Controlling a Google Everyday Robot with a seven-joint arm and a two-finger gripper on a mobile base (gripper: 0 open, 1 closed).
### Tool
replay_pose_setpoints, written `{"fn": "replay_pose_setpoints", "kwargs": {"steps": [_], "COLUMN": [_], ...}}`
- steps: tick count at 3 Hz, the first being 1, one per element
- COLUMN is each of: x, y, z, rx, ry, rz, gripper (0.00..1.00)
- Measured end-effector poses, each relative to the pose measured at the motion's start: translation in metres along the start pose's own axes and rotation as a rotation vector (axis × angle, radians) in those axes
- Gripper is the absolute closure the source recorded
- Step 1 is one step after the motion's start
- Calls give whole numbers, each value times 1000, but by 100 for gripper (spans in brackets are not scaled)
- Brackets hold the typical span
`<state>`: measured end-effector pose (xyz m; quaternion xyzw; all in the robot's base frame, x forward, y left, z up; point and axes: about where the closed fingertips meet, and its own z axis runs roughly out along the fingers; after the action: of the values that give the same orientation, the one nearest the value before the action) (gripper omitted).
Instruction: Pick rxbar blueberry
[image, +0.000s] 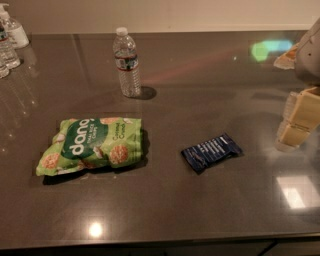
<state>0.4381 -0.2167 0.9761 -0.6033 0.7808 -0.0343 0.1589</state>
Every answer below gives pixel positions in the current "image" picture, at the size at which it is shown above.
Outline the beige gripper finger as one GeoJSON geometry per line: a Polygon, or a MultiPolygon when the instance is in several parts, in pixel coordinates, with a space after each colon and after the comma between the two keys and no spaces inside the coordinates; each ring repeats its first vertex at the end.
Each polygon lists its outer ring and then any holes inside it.
{"type": "Polygon", "coordinates": [[[309,87],[301,92],[291,92],[283,118],[291,126],[314,130],[320,124],[320,88],[309,87]]]}
{"type": "Polygon", "coordinates": [[[293,152],[309,137],[310,132],[298,126],[292,126],[287,121],[279,125],[275,148],[281,152],[293,152]]]}

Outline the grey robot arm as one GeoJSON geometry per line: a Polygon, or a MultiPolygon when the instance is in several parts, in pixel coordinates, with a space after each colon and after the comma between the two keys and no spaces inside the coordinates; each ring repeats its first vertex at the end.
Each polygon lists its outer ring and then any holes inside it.
{"type": "Polygon", "coordinates": [[[289,94],[276,135],[276,149],[292,152],[320,125],[320,18],[276,64],[285,59],[292,60],[297,78],[308,86],[289,94]]]}

